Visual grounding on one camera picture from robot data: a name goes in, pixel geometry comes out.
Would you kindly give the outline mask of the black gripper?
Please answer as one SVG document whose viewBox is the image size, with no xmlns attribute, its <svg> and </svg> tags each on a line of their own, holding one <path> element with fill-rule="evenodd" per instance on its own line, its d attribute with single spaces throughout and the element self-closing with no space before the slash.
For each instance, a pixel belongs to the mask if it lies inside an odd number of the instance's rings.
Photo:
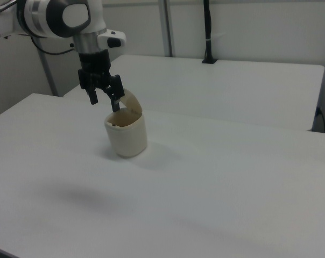
<svg viewBox="0 0 325 258">
<path fill-rule="evenodd" d="M 95 88 L 100 88 L 110 98 L 112 111 L 119 111 L 119 102 L 125 93 L 121 77 L 110 75 L 109 51 L 106 49 L 92 54 L 79 53 L 79 59 L 81 62 L 81 69 L 78 70 L 80 86 L 86 90 L 91 105 L 98 103 Z"/>
</svg>

